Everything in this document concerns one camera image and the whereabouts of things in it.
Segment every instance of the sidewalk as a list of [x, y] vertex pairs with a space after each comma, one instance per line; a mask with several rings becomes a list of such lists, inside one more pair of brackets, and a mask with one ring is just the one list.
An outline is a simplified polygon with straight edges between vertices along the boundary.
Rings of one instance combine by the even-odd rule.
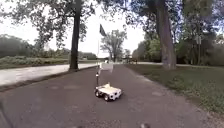
[[[79, 64], [79, 69], [93, 67], [96, 64]], [[69, 65], [41, 66], [0, 70], [0, 86], [15, 84], [44, 76], [66, 72]]]
[[[123, 65], [111, 85], [123, 95], [115, 102], [96, 98], [96, 69], [66, 74], [0, 93], [15, 128], [223, 128], [206, 111]], [[0, 116], [0, 128], [4, 128]]]

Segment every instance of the grass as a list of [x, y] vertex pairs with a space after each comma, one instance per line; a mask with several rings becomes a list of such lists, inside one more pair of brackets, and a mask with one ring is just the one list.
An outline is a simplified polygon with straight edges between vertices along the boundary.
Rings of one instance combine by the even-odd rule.
[[[97, 60], [80, 60], [79, 63], [96, 63]], [[68, 64], [68, 59], [60, 58], [28, 58], [23, 56], [4, 57], [0, 59], [0, 69], [22, 68]]]
[[165, 71], [161, 65], [127, 67], [186, 95], [209, 111], [224, 114], [224, 68], [180, 66]]

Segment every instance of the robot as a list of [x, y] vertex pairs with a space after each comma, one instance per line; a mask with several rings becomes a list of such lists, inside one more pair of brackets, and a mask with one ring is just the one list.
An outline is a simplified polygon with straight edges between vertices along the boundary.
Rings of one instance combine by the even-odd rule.
[[115, 101], [116, 99], [119, 99], [122, 91], [119, 88], [112, 87], [110, 83], [105, 85], [99, 85], [99, 77], [101, 74], [101, 71], [107, 71], [109, 73], [113, 72], [113, 64], [109, 63], [107, 60], [105, 63], [101, 63], [99, 65], [99, 69], [96, 73], [97, 78], [97, 87], [95, 87], [95, 96], [96, 97], [103, 97], [105, 101]]

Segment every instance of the path edge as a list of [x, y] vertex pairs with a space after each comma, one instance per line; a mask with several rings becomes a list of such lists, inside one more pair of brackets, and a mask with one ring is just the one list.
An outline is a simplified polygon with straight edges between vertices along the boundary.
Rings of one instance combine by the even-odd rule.
[[75, 73], [75, 72], [79, 72], [79, 71], [83, 71], [83, 70], [87, 70], [87, 69], [91, 69], [91, 68], [96, 68], [96, 67], [97, 67], [97, 65], [94, 65], [94, 66], [81, 68], [81, 69], [74, 70], [74, 71], [69, 71], [68, 70], [68, 71], [64, 71], [64, 72], [60, 72], [60, 73], [56, 73], [56, 74], [51, 74], [51, 75], [38, 77], [38, 78], [35, 78], [35, 79], [31, 79], [31, 80], [20, 81], [20, 82], [16, 82], [16, 83], [13, 83], [13, 84], [5, 84], [5, 85], [0, 86], [0, 92], [9, 91], [11, 89], [15, 89], [15, 88], [18, 88], [18, 87], [23, 87], [23, 86], [30, 85], [30, 84], [33, 84], [33, 83], [36, 83], [36, 82], [49, 80], [49, 79], [53, 79], [53, 78], [60, 77], [60, 76], [63, 76], [63, 75], [67, 75], [67, 74], [71, 74], [71, 73]]

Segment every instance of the flag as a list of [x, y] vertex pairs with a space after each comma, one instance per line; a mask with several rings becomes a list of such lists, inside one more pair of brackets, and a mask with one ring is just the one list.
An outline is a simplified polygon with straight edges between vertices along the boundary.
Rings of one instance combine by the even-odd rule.
[[101, 24], [100, 24], [100, 34], [102, 36], [107, 36], [106, 33], [105, 33], [105, 31], [104, 31], [104, 29], [103, 29], [103, 26]]

